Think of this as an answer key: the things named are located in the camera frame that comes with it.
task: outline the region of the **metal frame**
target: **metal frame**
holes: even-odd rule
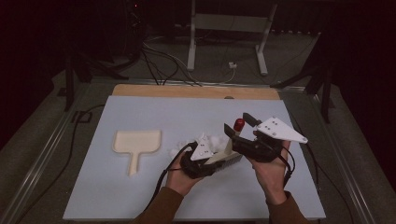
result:
[[[191,36],[189,58],[187,60],[187,69],[191,72],[195,66],[195,30],[225,30],[225,31],[243,31],[262,33],[262,42],[257,45],[256,55],[260,67],[260,74],[267,75],[267,65],[264,60],[263,50],[271,30],[272,21],[276,13],[277,4],[272,4],[270,14],[267,18],[259,17],[242,17],[242,16],[225,16],[197,14],[195,12],[195,0],[191,0]]]

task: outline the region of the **wrist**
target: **wrist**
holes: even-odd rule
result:
[[[285,190],[267,190],[265,191],[265,198],[269,204],[278,205],[285,202],[288,198]]]

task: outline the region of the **person's right hand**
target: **person's right hand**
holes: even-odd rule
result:
[[[284,149],[281,155],[285,160],[288,159],[288,151],[290,141],[283,141]],[[284,191],[284,176],[286,165],[280,158],[276,158],[271,162],[258,162],[251,158],[247,158],[253,165],[256,172],[257,180],[264,190],[265,197],[270,204],[281,204],[286,201]]]

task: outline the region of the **white board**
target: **white board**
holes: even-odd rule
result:
[[[244,112],[261,120],[276,116],[291,126],[283,101],[109,96],[64,219],[136,217],[148,204],[161,172],[171,161],[171,149],[201,133],[224,134],[224,123],[233,126]],[[137,173],[128,176],[129,156],[112,150],[114,134],[116,131],[149,130],[162,131],[161,147],[152,154],[142,155]],[[241,136],[252,140],[252,131],[253,128],[246,124]],[[286,190],[292,192],[305,217],[324,218],[299,144],[292,143],[290,152],[296,161],[296,170]],[[251,164],[243,158],[199,182],[184,199],[175,220],[263,219],[268,216],[264,193]]]

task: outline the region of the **black cable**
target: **black cable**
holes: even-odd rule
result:
[[[296,163],[295,163],[295,160],[294,160],[293,155],[291,155],[291,153],[290,153],[285,147],[282,147],[282,149],[286,149],[286,151],[291,155],[291,159],[292,159],[292,161],[293,161],[293,169],[291,169],[290,164],[288,163],[288,161],[285,160],[285,158],[283,158],[283,156],[282,156],[281,153],[278,153],[273,147],[271,147],[270,145],[266,144],[266,143],[263,142],[262,140],[259,140],[259,142],[260,142],[262,145],[268,147],[271,151],[273,151],[273,152],[276,154],[276,156],[277,156],[283,163],[285,163],[285,165],[286,165],[286,167],[287,167],[287,171],[286,171],[286,174],[285,174],[285,177],[284,177],[284,181],[283,181],[283,187],[285,187],[286,184],[288,183],[289,179],[291,178],[291,175],[293,174],[294,169],[295,169],[295,167],[296,167],[296,166],[295,166]]]
[[[148,56],[146,55],[145,51],[143,51],[143,50],[141,50],[141,51],[142,51],[143,56],[145,57],[145,62],[148,65],[148,70],[151,73],[152,78],[155,80],[155,83],[157,85],[160,85],[160,83],[158,82],[157,78],[154,76],[154,73],[152,73],[151,67],[149,66],[150,60],[148,59]]]
[[[149,53],[149,54],[153,54],[153,55],[157,55],[157,56],[162,56],[161,54],[159,54],[157,51],[154,51],[154,52],[147,52],[147,51],[145,51],[146,53]],[[173,77],[177,72],[178,72],[178,70],[179,70],[179,65],[178,65],[178,63],[177,63],[177,61],[174,59],[174,58],[172,58],[172,57],[166,57],[167,59],[169,59],[169,60],[171,60],[171,61],[173,61],[174,63],[175,63],[175,65],[176,65],[176,69],[175,69],[175,71],[171,74],[171,75],[166,75],[164,72],[162,72],[159,68],[158,68],[158,66],[155,64],[155,68],[156,68],[156,70],[157,70],[157,73],[161,73],[163,76],[165,76],[166,77],[166,79],[163,81],[163,86],[165,85],[165,83],[166,83],[166,81],[169,79],[169,78],[171,78],[171,77]]]
[[[189,76],[186,74],[186,72],[184,71],[184,69],[180,66],[180,64],[178,64],[177,60],[176,60],[175,57],[173,57],[172,55],[167,54],[167,53],[165,53],[165,52],[158,51],[158,50],[156,50],[156,49],[151,49],[151,48],[143,48],[143,50],[150,50],[150,51],[156,52],[156,53],[158,53],[158,54],[157,54],[158,56],[163,56],[163,57],[167,58],[168,60],[173,61],[173,62],[180,68],[180,71],[183,73],[184,77],[186,77],[189,81],[193,82],[194,84],[196,84],[196,85],[198,85],[198,86],[202,86],[201,84],[199,84],[198,82],[196,82],[194,79],[192,79],[191,77],[189,77]]]
[[[179,170],[179,169],[170,169],[171,166],[173,165],[173,163],[177,160],[177,158],[180,156],[180,154],[186,150],[188,147],[193,147],[194,145],[196,145],[196,142],[192,142],[192,143],[188,143],[186,146],[184,146],[177,154],[176,156],[172,159],[172,161],[169,163],[169,165],[166,167],[166,169],[163,170],[163,172],[160,175],[160,178],[158,178],[157,181],[157,186],[155,187],[154,193],[152,194],[151,200],[149,201],[148,205],[146,206],[145,210],[146,211],[149,206],[151,205],[152,201],[154,200],[154,198],[157,196],[158,192],[160,191],[161,188],[161,184],[163,183],[163,178],[165,177],[166,173],[168,171],[174,171],[174,170]]]
[[[297,122],[297,119],[292,115],[292,113],[289,112],[289,114],[291,114],[291,117],[294,119],[297,128],[299,130],[299,133],[304,135],[303,130],[301,129],[299,123]],[[316,170],[316,179],[317,179],[317,186],[318,186],[318,168],[320,169],[320,171],[326,176],[326,178],[330,181],[330,183],[332,184],[332,186],[335,188],[335,190],[337,191],[337,193],[340,195],[341,199],[344,201],[345,205],[346,205],[346,209],[349,213],[350,219],[352,224],[355,223],[354,218],[352,216],[352,211],[349,207],[349,205],[347,204],[347,199],[344,197],[344,195],[342,194],[341,190],[339,188],[337,188],[337,186],[335,185],[335,183],[332,181],[332,179],[329,177],[329,175],[324,171],[324,169],[319,165],[318,161],[315,158],[314,152],[311,148],[311,146],[309,146],[309,144],[305,144],[306,148],[308,149],[308,152],[310,154],[310,156],[312,157],[312,160],[315,164],[315,170]]]
[[[73,129],[73,133],[72,133],[72,140],[71,140],[71,143],[70,143],[70,150],[69,150],[69,155],[68,155],[68,157],[67,157],[66,164],[64,165],[64,167],[62,168],[62,170],[60,171],[60,173],[55,177],[55,179],[53,179],[52,182],[47,186],[47,188],[44,189],[44,190],[41,192],[40,195],[38,195],[38,197],[31,203],[31,205],[30,205],[28,208],[26,208],[26,210],[23,212],[23,214],[18,218],[16,224],[20,223],[20,222],[23,220],[23,218],[29,213],[29,211],[41,200],[41,198],[48,192],[48,190],[49,190],[50,188],[52,188],[52,186],[56,183],[56,181],[58,181],[58,179],[62,176],[62,174],[63,174],[64,171],[66,170],[66,168],[67,168],[67,166],[69,165],[69,163],[70,163],[70,161],[71,161],[71,159],[72,159],[72,156],[73,156],[73,145],[74,145],[74,142],[75,142],[76,130],[77,130],[77,126],[78,126],[78,124],[79,124],[79,121],[80,121],[87,113],[91,112],[91,111],[94,110],[95,108],[102,107],[102,106],[105,106],[105,105],[96,105],[96,106],[93,106],[93,107],[89,108],[89,109],[86,110],[86,111],[81,111],[82,113],[80,113],[80,114],[78,115],[78,118],[77,118],[77,120],[76,120],[74,129]]]

